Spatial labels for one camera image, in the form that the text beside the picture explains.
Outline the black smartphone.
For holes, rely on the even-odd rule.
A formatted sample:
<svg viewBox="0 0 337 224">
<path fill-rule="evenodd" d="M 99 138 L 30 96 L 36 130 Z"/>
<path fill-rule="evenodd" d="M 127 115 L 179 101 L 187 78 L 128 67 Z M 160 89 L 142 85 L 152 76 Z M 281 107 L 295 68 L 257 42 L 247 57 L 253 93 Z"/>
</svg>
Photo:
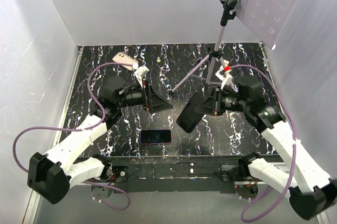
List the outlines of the black smartphone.
<svg viewBox="0 0 337 224">
<path fill-rule="evenodd" d="M 195 129 L 204 116 L 204 114 L 195 112 L 196 107 L 200 105 L 203 100 L 201 95 L 195 93 L 176 120 L 177 125 L 188 134 Z"/>
<path fill-rule="evenodd" d="M 172 142 L 169 129 L 142 130 L 140 133 L 141 145 L 170 144 Z"/>
</svg>

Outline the pink phone case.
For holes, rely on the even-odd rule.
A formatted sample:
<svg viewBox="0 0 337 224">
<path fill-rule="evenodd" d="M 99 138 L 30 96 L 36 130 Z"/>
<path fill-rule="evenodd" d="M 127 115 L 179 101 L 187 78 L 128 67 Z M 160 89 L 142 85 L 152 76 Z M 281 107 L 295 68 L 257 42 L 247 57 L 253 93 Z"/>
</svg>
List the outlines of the pink phone case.
<svg viewBox="0 0 337 224">
<path fill-rule="evenodd" d="M 113 56 L 112 61 L 119 63 L 122 67 L 129 71 L 138 69 L 138 61 L 123 52 L 119 52 Z"/>
</svg>

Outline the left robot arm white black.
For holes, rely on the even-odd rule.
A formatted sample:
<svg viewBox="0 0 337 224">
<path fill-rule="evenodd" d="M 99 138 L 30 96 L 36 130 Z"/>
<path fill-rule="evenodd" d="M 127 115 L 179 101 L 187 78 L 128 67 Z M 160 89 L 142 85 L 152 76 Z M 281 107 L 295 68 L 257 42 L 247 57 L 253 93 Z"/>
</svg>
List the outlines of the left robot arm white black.
<svg viewBox="0 0 337 224">
<path fill-rule="evenodd" d="M 159 96 L 147 80 L 125 86 L 121 77 L 110 77 L 102 86 L 99 104 L 81 123 L 85 130 L 70 133 L 46 153 L 35 153 L 29 160 L 27 185 L 52 204 L 60 202 L 68 191 L 87 180 L 109 181 L 112 163 L 102 155 L 76 163 L 80 154 L 120 119 L 121 109 L 141 105 L 150 114 L 173 106 Z"/>
</svg>

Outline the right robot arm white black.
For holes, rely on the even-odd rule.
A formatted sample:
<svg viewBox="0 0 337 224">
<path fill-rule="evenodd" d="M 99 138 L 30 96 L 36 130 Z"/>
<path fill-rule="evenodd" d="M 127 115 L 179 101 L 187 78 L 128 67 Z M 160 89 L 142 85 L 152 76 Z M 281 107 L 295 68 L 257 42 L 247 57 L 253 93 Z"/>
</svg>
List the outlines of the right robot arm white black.
<svg viewBox="0 0 337 224">
<path fill-rule="evenodd" d="M 220 116 L 226 111 L 242 112 L 277 151 L 289 172 L 274 167 L 261 155 L 251 153 L 239 159 L 238 167 L 225 174 L 243 180 L 256 178 L 281 193 L 293 210 L 310 220 L 336 204 L 336 180 L 323 170 L 297 139 L 278 106 L 268 104 L 262 95 L 262 84 L 255 76 L 240 77 L 238 91 L 215 88 L 197 105 L 195 112 Z"/>
</svg>

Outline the tripod stand silver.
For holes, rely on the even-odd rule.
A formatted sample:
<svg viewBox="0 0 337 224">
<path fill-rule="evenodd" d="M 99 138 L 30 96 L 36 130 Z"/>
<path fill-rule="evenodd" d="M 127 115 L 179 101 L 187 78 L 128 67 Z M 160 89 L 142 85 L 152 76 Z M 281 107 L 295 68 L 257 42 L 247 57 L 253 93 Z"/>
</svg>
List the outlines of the tripod stand silver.
<svg viewBox="0 0 337 224">
<path fill-rule="evenodd" d="M 169 91 L 170 95 L 173 95 L 206 61 L 211 60 L 209 64 L 209 69 L 207 72 L 207 77 L 205 82 L 210 85 L 215 85 L 216 82 L 211 82 L 211 77 L 213 74 L 213 69 L 215 66 L 216 59 L 221 63 L 222 69 L 225 68 L 225 62 L 223 59 L 223 54 L 220 52 L 220 44 L 222 42 L 225 27 L 228 21 L 233 20 L 236 16 L 236 11 L 234 11 L 237 0 L 220 0 L 223 6 L 223 13 L 220 21 L 220 31 L 217 36 L 215 45 L 213 49 L 208 50 L 208 54 L 193 68 L 189 73 L 172 89 Z"/>
</svg>

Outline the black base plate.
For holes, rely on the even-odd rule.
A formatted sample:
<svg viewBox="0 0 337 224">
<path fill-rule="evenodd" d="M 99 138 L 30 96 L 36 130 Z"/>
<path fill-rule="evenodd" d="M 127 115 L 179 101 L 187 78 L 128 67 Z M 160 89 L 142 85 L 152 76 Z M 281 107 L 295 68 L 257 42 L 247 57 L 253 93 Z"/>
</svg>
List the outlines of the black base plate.
<svg viewBox="0 0 337 224">
<path fill-rule="evenodd" d="M 258 180 L 238 174 L 240 156 L 107 157 L 127 192 L 234 193 L 234 185 L 256 186 Z"/>
</svg>

